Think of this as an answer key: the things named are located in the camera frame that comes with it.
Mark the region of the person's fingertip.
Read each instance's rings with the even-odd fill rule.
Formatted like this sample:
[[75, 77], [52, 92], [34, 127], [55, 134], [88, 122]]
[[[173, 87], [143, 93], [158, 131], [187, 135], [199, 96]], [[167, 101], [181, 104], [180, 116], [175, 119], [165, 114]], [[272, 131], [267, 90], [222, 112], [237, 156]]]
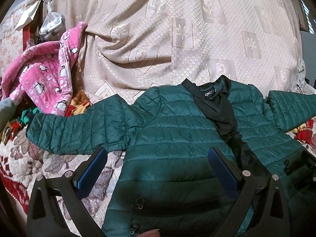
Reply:
[[149, 230], [147, 232], [141, 233], [138, 237], [160, 237], [159, 229]]

